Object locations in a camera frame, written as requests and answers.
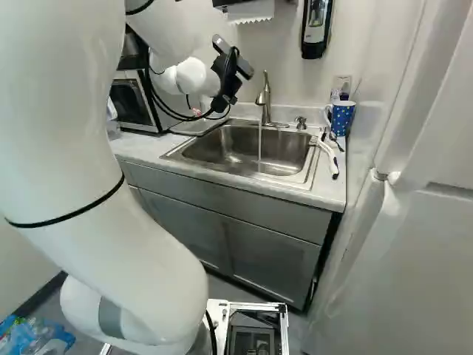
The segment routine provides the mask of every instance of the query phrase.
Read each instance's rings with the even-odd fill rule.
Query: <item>blue mug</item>
[[[324,108],[324,118],[337,137],[347,135],[348,129],[353,120],[356,103],[353,101],[335,101]],[[328,118],[328,113],[332,114],[332,121]]]

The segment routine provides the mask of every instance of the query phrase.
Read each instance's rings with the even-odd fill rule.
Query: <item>gray floor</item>
[[[208,275],[210,298],[230,300],[235,302],[264,302],[265,300],[243,290],[232,283],[227,283],[219,277]],[[66,329],[76,336],[76,343],[68,351],[68,355],[98,355],[103,344],[76,331],[64,318],[59,305],[59,293],[53,294],[34,314],[65,325]],[[301,314],[290,312],[289,316],[289,348],[290,355],[299,355],[302,332],[307,320]],[[128,352],[113,349],[112,355],[128,355]]]

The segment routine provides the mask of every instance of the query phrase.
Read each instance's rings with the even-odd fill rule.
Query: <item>soap dispenser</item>
[[[330,37],[333,0],[304,0],[301,51],[303,59],[321,58]]]

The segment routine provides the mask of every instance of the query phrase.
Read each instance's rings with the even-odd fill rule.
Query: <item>running water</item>
[[[258,132],[258,172],[261,172],[262,122],[263,122],[263,120],[259,120],[259,132]]]

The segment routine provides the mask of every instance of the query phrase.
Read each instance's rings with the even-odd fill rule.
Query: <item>stainless steel sink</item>
[[[232,119],[207,135],[192,138],[162,158],[207,169],[310,189],[319,154],[311,135],[296,129],[262,127],[256,121]]]

